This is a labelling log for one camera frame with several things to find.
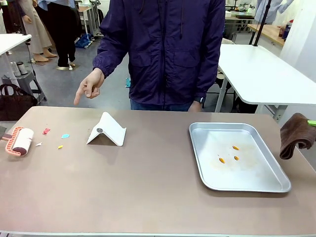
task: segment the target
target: red paper scrap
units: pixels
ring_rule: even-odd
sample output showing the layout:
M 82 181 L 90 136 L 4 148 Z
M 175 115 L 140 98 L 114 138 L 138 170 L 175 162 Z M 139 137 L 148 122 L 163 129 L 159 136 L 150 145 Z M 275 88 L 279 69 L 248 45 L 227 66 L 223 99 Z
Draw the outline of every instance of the red paper scrap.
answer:
M 50 129 L 49 129 L 49 128 L 46 128 L 46 129 L 43 131 L 43 135 L 46 135 L 49 131 L 50 131 Z

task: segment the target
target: jacket zipper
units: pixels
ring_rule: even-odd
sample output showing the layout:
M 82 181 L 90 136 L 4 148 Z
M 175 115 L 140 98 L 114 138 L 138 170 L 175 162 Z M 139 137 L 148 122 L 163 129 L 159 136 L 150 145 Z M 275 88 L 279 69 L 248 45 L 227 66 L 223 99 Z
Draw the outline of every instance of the jacket zipper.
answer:
M 166 35 L 166 16 L 167 16 L 167 0 L 163 0 L 164 2 L 164 14 L 163 16 L 161 15 L 161 4 L 160 0 L 158 0 L 158 7 L 159 7 L 159 19 L 160 19 L 160 29 L 161 29 L 161 40 L 162 40 L 162 54 L 161 54 L 161 67 L 160 70 L 162 71 L 162 83 L 163 83 L 163 109 L 165 107 L 166 103 L 166 87 L 167 87 L 167 76 L 164 73 L 165 71 L 165 52 L 164 52 L 164 40 L 165 40 L 165 35 Z

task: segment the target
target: white phone stand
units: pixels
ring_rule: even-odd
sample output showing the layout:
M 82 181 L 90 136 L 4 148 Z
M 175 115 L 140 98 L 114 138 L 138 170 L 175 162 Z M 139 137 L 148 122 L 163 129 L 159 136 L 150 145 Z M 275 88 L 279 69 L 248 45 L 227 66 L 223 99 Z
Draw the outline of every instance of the white phone stand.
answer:
M 91 131 L 87 144 L 100 133 L 104 133 L 112 142 L 121 147 L 123 146 L 126 128 L 122 128 L 108 112 L 104 112 L 98 124 Z

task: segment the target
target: silver baking tray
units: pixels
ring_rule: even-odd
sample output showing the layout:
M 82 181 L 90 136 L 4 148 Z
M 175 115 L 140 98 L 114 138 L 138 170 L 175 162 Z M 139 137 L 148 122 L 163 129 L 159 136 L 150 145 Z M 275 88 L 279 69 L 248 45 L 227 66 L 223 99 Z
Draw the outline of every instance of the silver baking tray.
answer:
M 189 131 L 199 174 L 210 189 L 290 191 L 289 179 L 254 127 L 245 123 L 196 122 Z

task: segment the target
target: navy blue jacket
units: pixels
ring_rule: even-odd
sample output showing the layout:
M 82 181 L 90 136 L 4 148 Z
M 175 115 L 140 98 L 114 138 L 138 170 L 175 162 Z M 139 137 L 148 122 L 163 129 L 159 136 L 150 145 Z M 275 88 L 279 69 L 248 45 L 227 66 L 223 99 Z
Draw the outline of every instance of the navy blue jacket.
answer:
M 175 105 L 205 97 L 217 75 L 225 0 L 111 0 L 93 67 L 110 75 L 129 55 L 129 96 Z

